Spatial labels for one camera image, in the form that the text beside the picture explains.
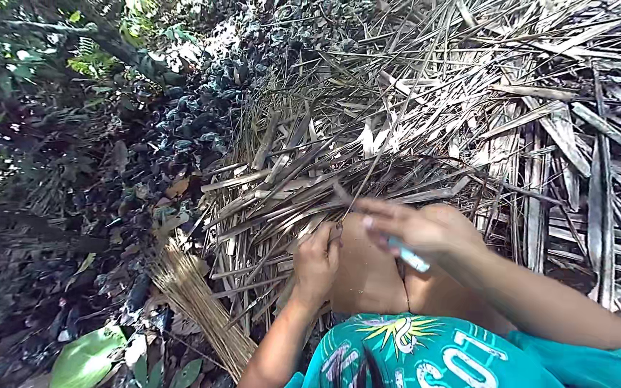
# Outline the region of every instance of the graphic print on shirt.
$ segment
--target graphic print on shirt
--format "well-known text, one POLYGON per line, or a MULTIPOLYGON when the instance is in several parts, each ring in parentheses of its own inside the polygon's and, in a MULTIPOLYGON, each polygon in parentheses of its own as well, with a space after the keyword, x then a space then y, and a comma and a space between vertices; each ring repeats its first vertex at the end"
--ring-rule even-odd
POLYGON ((439 336, 441 329, 436 327, 444 326, 443 323, 437 322, 437 319, 428 319, 422 316, 407 316, 395 320, 361 320, 362 326, 356 331, 366 331, 365 340, 375 338, 379 335, 382 337, 382 345, 380 350, 384 349, 387 342, 392 339, 395 350, 395 357, 399 360, 400 353, 413 354, 417 345, 426 347, 425 342, 430 340, 430 336, 439 336))

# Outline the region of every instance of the green plant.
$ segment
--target green plant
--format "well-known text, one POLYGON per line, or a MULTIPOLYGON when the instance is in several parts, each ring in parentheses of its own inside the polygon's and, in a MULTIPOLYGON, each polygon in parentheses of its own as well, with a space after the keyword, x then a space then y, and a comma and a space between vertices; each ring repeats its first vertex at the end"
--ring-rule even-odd
POLYGON ((91 77, 100 79, 105 77, 117 64, 116 58, 104 52, 95 41, 80 37, 78 53, 67 60, 73 70, 91 77))
POLYGON ((52 367, 50 388, 92 388, 112 368, 111 356, 126 346, 116 325, 85 334, 64 346, 52 367))

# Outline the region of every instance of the rock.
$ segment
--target rock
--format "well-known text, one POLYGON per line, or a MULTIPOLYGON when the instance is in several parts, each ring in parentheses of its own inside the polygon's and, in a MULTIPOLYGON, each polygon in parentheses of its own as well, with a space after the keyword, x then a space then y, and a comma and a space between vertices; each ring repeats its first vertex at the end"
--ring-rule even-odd
POLYGON ((164 92, 164 95, 169 97, 170 100, 176 100, 184 95, 184 89, 181 86, 172 86, 164 92))

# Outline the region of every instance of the dead leaf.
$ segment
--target dead leaf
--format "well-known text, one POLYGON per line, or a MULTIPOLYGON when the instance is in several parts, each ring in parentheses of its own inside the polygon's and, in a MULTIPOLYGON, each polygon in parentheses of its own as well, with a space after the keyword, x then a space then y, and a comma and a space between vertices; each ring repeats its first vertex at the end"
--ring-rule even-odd
POLYGON ((51 374, 36 375, 24 381, 18 388, 47 388, 50 386, 50 380, 52 380, 51 374))
POLYGON ((81 263, 81 266, 78 268, 78 271, 76 271, 76 273, 74 273, 73 276, 71 276, 71 278, 68 280, 68 283, 66 284, 65 292, 68 291, 68 287, 71 287, 71 285, 76 282, 76 278, 78 278, 78 274, 90 267, 92 262, 95 260, 96 256, 97 256, 97 253, 88 253, 88 255, 86 256, 86 259, 83 260, 83 262, 81 263))
POLYGON ((190 177, 186 177, 182 180, 174 182, 169 189, 164 192, 167 198, 173 199, 175 197, 180 196, 186 190, 188 190, 188 184, 190 183, 190 177))
POLYGON ((128 258, 130 256, 133 256, 134 254, 138 253, 140 251, 140 244, 133 243, 129 246, 126 247, 126 249, 124 250, 124 252, 121 252, 121 258, 125 259, 128 258))
POLYGON ((159 201, 157 201, 155 207, 159 208, 159 207, 167 206, 167 205, 169 205, 171 203, 172 203, 171 199, 162 197, 162 198, 160 198, 159 201))
POLYGON ((109 243, 114 245, 120 245, 124 242, 124 239, 121 238, 121 228, 112 228, 109 237, 109 243))
POLYGON ((190 334, 200 333, 202 329, 198 323, 188 319, 183 313, 174 314, 174 321, 172 321, 172 333, 179 336, 188 336, 190 334))
POLYGON ((158 235, 168 235, 169 232, 178 228, 181 224, 184 224, 189 220, 188 213, 182 212, 177 214, 176 216, 167 217, 167 221, 165 221, 164 225, 157 232, 158 235))
POLYGON ((128 164, 128 148, 126 148, 126 143, 122 140, 114 143, 114 149, 112 149, 112 164, 119 174, 126 171, 126 164, 128 164))
POLYGON ((146 199, 150 194, 150 189, 147 184, 138 183, 135 185, 136 197, 140 199, 146 199))

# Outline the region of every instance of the plastic lighter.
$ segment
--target plastic lighter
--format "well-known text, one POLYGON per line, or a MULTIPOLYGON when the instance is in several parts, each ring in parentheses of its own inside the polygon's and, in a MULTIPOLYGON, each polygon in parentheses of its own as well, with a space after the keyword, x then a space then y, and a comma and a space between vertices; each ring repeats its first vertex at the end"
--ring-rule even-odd
POLYGON ((390 236, 387 239, 389 246, 396 246, 400 250, 401 259, 404 260, 413 269, 423 273, 431 268, 431 265, 426 262, 422 257, 415 254, 409 247, 403 243, 400 239, 390 236))

